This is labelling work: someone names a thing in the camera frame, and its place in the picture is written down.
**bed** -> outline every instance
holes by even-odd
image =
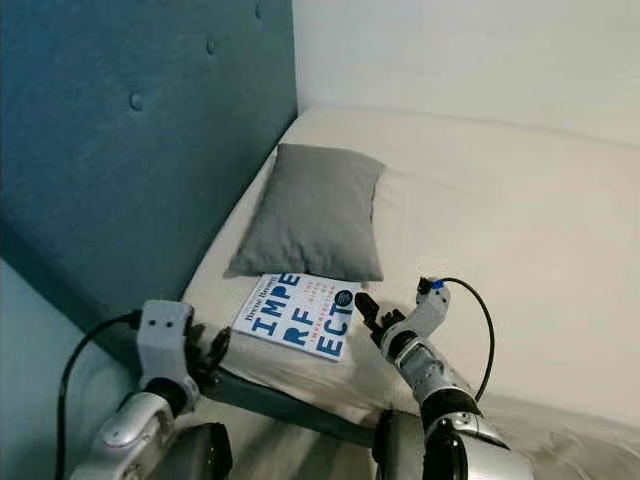
[[[207,349],[256,282],[224,271],[276,146],[359,151],[387,165],[373,217],[385,280],[366,291],[407,311],[420,275],[464,277],[495,316],[490,393],[640,425],[638,150],[393,111],[296,119],[292,32],[285,0],[3,5],[3,257],[85,331],[183,298]],[[453,294],[433,340],[477,384],[486,333]],[[382,410],[416,405],[354,320],[340,363],[234,335],[204,393],[370,446]],[[110,333],[101,344],[135,370],[132,333]],[[561,427],[518,443],[549,414],[501,398],[482,407],[544,465]],[[635,429],[578,417],[581,434],[624,437],[625,465],[640,458]]]

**teal headboard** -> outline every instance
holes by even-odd
[[[84,329],[181,296],[296,116],[290,0],[6,0],[2,63],[2,255]]]

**black wire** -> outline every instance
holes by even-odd
[[[65,453],[66,453],[66,403],[67,403],[67,387],[73,364],[76,362],[84,347],[94,339],[103,330],[109,328],[116,323],[128,323],[132,327],[136,326],[136,321],[140,318],[140,311],[136,310],[121,317],[108,320],[97,325],[93,330],[85,335],[78,343],[75,350],[67,360],[67,364],[62,372],[60,380],[60,389],[58,390],[58,414],[57,414],[57,432],[56,432],[56,471],[55,480],[64,480],[65,470]]]
[[[482,300],[482,297],[480,296],[480,294],[464,280],[460,280],[459,278],[455,278],[455,277],[445,277],[445,278],[440,278],[438,281],[442,283],[447,283],[447,282],[457,283],[458,285],[462,285],[464,288],[469,290],[469,292],[471,292],[471,294],[476,298],[476,300],[480,304],[480,307],[482,307],[482,313],[484,313],[484,318],[487,320],[487,327],[489,328],[489,358],[487,359],[487,366],[485,367],[485,370],[484,370],[482,383],[480,384],[480,388],[478,388],[478,391],[476,392],[475,399],[476,399],[476,402],[478,402],[482,398],[482,394],[484,393],[485,389],[487,388],[487,384],[489,383],[489,377],[491,377],[491,368],[493,367],[493,357],[495,355],[495,349],[496,349],[496,338],[495,338],[495,333],[493,331],[493,321],[491,320],[491,314],[489,313],[489,309],[487,308],[487,305],[484,303],[484,300]]]

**mattress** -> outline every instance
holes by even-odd
[[[344,108],[307,111],[282,141],[349,148],[387,165],[373,215],[385,279],[363,285],[383,309],[414,308],[420,276],[464,278],[494,317],[490,392],[640,425],[639,150],[558,132]],[[205,344],[233,322],[257,281],[224,272],[273,161],[236,205],[185,293],[195,320],[207,325]],[[478,385],[486,327],[474,300],[451,289],[447,320],[431,340]],[[339,363],[236,334],[222,365],[363,425],[388,408],[417,413],[359,315]]]

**book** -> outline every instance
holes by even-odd
[[[357,282],[306,274],[265,274],[233,330],[333,361],[346,349]]]

